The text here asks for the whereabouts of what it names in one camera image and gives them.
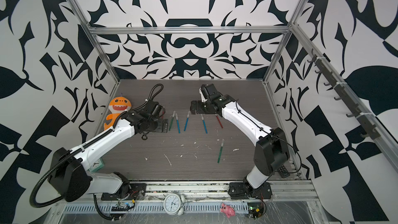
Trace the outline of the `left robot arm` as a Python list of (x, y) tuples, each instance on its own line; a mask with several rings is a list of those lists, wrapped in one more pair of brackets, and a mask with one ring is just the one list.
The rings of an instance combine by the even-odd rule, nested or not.
[(49, 183), (67, 202), (89, 194), (110, 194), (121, 199), (127, 197), (130, 183), (121, 173), (102, 174), (90, 172), (89, 169), (98, 159), (134, 135), (140, 134), (145, 139), (149, 132), (166, 132), (168, 121), (162, 119), (164, 114), (165, 108), (158, 102), (147, 101), (143, 108), (120, 114), (111, 127), (82, 145), (71, 150), (57, 150), (52, 160), (54, 171), (48, 177)]

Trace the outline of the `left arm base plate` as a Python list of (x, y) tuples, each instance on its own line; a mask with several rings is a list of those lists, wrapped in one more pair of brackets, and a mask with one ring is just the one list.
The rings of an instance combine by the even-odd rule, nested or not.
[(147, 184), (144, 183), (130, 183), (123, 184), (115, 194), (103, 193), (102, 201), (125, 201), (125, 200), (140, 200), (146, 194)]

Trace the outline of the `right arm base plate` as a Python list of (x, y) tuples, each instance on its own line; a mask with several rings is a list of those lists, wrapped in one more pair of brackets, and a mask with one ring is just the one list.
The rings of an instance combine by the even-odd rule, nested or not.
[(259, 188), (252, 188), (247, 182), (229, 183), (228, 194), (233, 200), (271, 199), (273, 193), (269, 183), (263, 183)]

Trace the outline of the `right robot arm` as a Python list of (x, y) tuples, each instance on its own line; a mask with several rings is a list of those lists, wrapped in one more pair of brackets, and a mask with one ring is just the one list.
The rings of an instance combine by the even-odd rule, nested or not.
[(255, 146), (254, 167), (244, 178), (248, 190), (260, 188), (290, 158), (286, 136), (257, 120), (230, 95), (220, 93), (215, 85), (201, 85), (201, 99), (191, 102), (191, 114), (218, 115), (234, 124)]

